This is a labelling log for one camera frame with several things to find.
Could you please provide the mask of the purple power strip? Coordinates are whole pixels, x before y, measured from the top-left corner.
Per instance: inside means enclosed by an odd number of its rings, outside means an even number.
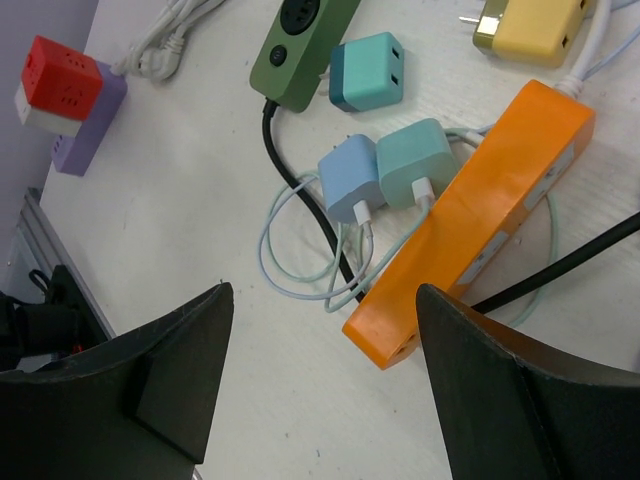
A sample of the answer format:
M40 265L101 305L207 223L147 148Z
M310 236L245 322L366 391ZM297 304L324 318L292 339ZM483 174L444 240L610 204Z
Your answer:
M86 173L127 94L124 76L114 75L104 62L96 64L103 87L83 122L31 106L23 84L16 92L14 101L21 123L56 134L51 160L58 173L77 177Z

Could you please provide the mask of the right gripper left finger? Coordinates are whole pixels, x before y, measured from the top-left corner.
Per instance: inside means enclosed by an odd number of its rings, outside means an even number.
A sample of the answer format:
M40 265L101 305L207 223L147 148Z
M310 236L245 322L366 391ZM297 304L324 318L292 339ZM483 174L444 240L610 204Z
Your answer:
M229 345L220 283L139 328L1 376L5 479L189 479L204 461Z

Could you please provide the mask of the orange power strip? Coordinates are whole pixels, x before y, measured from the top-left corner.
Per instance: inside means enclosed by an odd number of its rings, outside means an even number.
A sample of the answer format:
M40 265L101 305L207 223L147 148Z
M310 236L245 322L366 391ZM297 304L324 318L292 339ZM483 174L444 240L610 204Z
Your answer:
M416 293L460 298L590 143L593 108L536 80L514 97L343 326L381 370L419 343Z

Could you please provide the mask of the red cube plug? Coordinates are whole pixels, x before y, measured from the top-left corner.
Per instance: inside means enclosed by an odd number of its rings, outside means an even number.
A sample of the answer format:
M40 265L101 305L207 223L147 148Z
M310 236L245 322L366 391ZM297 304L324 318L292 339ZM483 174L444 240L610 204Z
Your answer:
M31 106L81 122L103 88L93 58L40 35L27 54L21 82Z

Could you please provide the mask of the yellow plug adapter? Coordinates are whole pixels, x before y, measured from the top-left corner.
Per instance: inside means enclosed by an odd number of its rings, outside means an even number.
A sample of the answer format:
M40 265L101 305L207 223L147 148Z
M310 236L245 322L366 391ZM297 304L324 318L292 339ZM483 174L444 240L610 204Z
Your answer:
M590 12L586 0L487 0L476 17L473 45L497 59L555 69L563 65Z

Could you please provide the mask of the green power strip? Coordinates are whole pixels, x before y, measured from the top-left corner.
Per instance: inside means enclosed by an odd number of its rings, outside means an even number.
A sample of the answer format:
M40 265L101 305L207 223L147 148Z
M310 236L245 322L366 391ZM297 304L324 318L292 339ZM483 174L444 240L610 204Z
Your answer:
M301 113L309 106L331 52L338 46L359 0L286 0L252 67L250 86L267 106Z

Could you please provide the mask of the teal plug adapter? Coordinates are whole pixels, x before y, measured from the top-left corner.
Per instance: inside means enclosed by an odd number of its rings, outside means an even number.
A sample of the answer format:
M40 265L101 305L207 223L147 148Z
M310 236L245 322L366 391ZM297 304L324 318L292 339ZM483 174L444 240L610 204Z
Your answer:
M404 95L404 58L403 46L390 32L340 44L319 75L318 94L347 113L398 104Z
M380 189L394 209L415 204L412 185L428 178L439 197L459 171L442 125L433 118L415 122L376 144Z

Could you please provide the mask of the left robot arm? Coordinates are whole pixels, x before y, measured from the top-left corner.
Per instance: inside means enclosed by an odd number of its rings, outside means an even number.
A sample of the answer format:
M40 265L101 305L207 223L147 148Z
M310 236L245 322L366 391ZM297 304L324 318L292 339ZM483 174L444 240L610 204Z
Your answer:
M50 277L34 269L30 280L44 294L40 303L1 295L1 370L18 368L28 357L54 360L82 353L110 339L68 267Z

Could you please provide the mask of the light blue plug adapter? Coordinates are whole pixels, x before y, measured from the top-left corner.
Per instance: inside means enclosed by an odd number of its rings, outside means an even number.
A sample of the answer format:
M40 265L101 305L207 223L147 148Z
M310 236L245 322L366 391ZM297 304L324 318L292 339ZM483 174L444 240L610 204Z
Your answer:
M385 204L376 158L376 144L363 134L352 135L318 163L325 208L330 219L356 221L354 207L366 201L371 212Z

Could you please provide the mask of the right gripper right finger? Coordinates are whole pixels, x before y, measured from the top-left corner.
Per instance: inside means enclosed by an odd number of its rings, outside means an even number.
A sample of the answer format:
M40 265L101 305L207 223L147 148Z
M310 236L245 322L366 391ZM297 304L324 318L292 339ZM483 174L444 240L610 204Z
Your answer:
M563 352L432 285L416 310L455 479L636 479L639 376Z

